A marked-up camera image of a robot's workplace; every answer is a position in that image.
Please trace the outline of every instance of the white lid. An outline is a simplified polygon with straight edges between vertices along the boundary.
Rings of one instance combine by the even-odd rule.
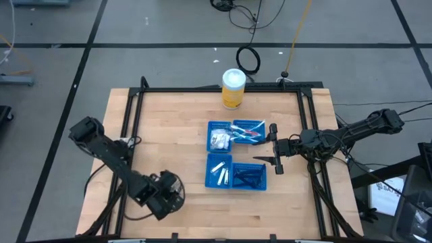
[[[232,68],[223,74],[222,80],[223,85],[230,89],[241,89],[246,83],[246,75],[242,70]]]

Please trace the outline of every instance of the concrete floor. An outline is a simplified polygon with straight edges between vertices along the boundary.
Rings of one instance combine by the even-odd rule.
[[[78,43],[81,48],[18,48],[34,65],[36,84],[0,86],[0,104],[16,118],[0,141],[0,236],[15,242],[48,150],[53,141],[101,0],[72,0],[70,7],[16,8],[17,43]],[[259,1],[237,0],[253,12]],[[398,0],[418,43],[432,43],[432,1]],[[260,22],[267,23],[281,0],[263,1]],[[287,0],[269,27],[257,30],[256,43],[289,43],[306,1]],[[249,24],[234,12],[234,21]],[[0,1],[0,34],[11,40],[11,12]],[[247,30],[232,26],[227,13],[208,1],[108,0],[95,43],[246,43]],[[299,43],[410,43],[390,0],[313,1]],[[285,68],[288,48],[257,48],[262,60],[257,82],[272,82]],[[84,116],[102,119],[111,88],[137,86],[141,75],[150,86],[220,84],[222,73],[236,67],[237,48],[91,49],[59,142],[47,185],[27,240],[72,237],[76,231],[90,157],[67,139],[68,128]],[[421,49],[432,62],[432,49]],[[254,66],[253,61],[246,67]],[[0,73],[26,69],[17,55]],[[295,81],[322,81],[330,88],[336,112],[347,122],[370,112],[403,111],[422,103],[352,105],[432,100],[432,89],[412,48],[298,48],[290,67]],[[432,117],[432,107],[404,119]],[[353,155],[363,163],[391,165],[418,155],[416,144],[432,138],[432,120],[407,123],[398,135],[376,135],[359,142]]]

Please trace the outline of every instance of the wooden tabletop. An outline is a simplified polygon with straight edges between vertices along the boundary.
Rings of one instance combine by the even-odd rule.
[[[111,90],[103,120],[105,134],[111,139],[120,135],[127,94],[128,89]],[[329,90],[314,89],[313,97],[319,128],[337,129]],[[306,99],[304,103],[308,115]],[[123,238],[170,238],[171,233],[177,232],[179,238],[268,239],[269,234],[276,234],[278,239],[319,239],[311,180],[306,161],[300,156],[282,159],[283,175],[276,175],[274,167],[267,164],[264,192],[205,188],[207,123],[233,119],[265,119],[266,132],[269,124],[276,123],[279,139],[302,130],[296,95],[291,93],[248,92],[240,108],[234,111],[223,107],[220,93],[144,94],[138,127],[142,142],[136,146],[132,168],[146,175],[165,169],[178,174],[185,185],[186,202],[178,212],[161,221],[154,217],[142,221],[125,219]],[[233,144],[231,154],[234,162],[262,163],[252,157],[273,156],[272,144]],[[94,160],[92,170],[100,165],[100,161]],[[338,160],[329,161],[327,169],[336,207],[362,234],[346,165]],[[112,172],[105,168],[89,184],[77,233],[87,230],[106,205],[111,176]],[[328,210],[324,204],[323,208],[327,234],[331,235]],[[146,207],[128,199],[128,216],[139,217],[148,212]]]

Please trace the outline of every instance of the blue bin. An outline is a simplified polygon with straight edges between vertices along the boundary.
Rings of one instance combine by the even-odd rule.
[[[238,126],[239,128],[243,128],[243,129],[252,129],[254,127],[256,127],[257,125],[259,125],[262,121],[254,121],[254,120],[240,120],[240,119],[235,119],[233,121],[233,125]],[[259,128],[254,129],[254,132],[258,132],[260,134],[259,137],[253,138],[256,141],[261,141],[265,139],[265,123],[263,125],[261,125]],[[244,138],[236,138],[234,139],[235,143],[240,143],[240,144],[253,144],[254,142],[244,139]]]
[[[225,162],[225,165],[220,167],[216,172],[211,173],[212,168],[216,167],[221,162]],[[222,169],[226,168],[230,170],[232,164],[232,156],[226,154],[213,154],[209,153],[207,155],[207,166],[205,172],[205,187],[208,188],[219,188],[219,189],[230,189],[230,183],[225,185],[222,183],[218,186],[217,181],[219,180],[219,176],[221,175]]]
[[[232,149],[232,141],[229,142],[228,149],[210,149],[211,131],[216,129],[225,129],[231,131],[231,122],[229,121],[209,121],[207,127],[207,151],[212,153],[229,153]]]
[[[239,173],[248,175],[249,178],[243,179],[247,182],[254,182],[256,186],[247,185],[245,181],[239,179]],[[267,169],[264,164],[232,163],[229,171],[229,184],[231,184],[231,189],[264,191],[267,189]]]

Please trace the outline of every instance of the yellow cable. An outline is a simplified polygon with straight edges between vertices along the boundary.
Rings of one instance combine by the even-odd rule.
[[[33,68],[32,68],[33,67],[32,62],[29,59],[27,59],[27,57],[25,55],[21,54],[17,49],[13,48],[12,44],[9,43],[9,41],[7,41],[7,39],[4,36],[2,36],[1,34],[0,34],[0,39],[2,39],[9,47],[11,47],[11,50],[15,51],[18,54],[18,57],[30,67],[29,70],[22,70],[22,71],[12,72],[9,75],[31,74],[33,72],[32,71],[33,70]]]
[[[294,40],[292,41],[292,45],[291,45],[291,49],[290,49],[290,57],[288,58],[288,64],[286,65],[285,72],[288,72],[288,70],[290,68],[291,57],[292,57],[292,54],[294,53],[294,45],[296,44],[298,34],[300,33],[300,30],[303,27],[303,22],[306,19],[306,16],[308,15],[309,8],[311,7],[311,3],[312,3],[312,0],[308,0],[308,4],[306,5],[306,9],[304,9],[302,19],[301,19],[300,23],[298,24],[296,36],[294,37]]]

